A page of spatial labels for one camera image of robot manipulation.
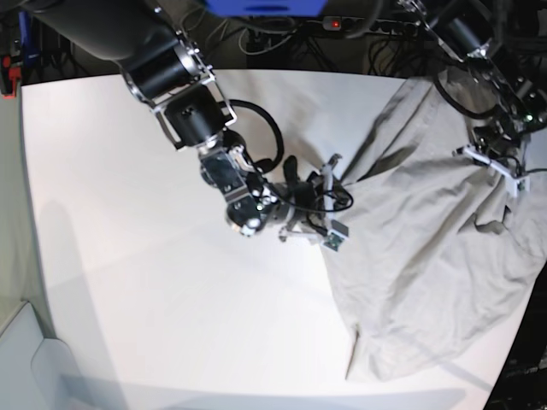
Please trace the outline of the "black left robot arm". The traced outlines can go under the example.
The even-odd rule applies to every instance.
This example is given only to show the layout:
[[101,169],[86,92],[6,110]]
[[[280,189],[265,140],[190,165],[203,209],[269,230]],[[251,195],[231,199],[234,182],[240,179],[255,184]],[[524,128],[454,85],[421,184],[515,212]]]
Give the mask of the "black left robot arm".
[[495,97],[491,108],[474,112],[441,85],[444,100],[460,114],[477,120],[473,148],[488,161],[512,161],[517,175],[535,173],[516,150],[546,127],[546,82],[533,61],[546,57],[540,33],[544,1],[401,1],[417,25],[437,41],[456,66],[483,81]]

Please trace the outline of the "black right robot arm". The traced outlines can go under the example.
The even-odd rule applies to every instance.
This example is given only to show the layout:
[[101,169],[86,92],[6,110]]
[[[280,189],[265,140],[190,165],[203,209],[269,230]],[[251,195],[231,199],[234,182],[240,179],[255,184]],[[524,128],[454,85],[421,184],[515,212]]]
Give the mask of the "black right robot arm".
[[[187,35],[149,1],[25,1],[22,8],[98,59],[113,62],[133,96],[156,117],[176,149],[193,148],[203,180],[226,202],[226,221],[250,237],[267,224],[279,237],[295,235],[336,246],[349,236],[337,213],[353,205],[334,178],[332,158],[306,180],[297,159],[285,154],[279,126],[262,107],[228,99],[212,67]],[[260,115],[276,142],[272,159],[254,161],[232,129],[236,109]]]

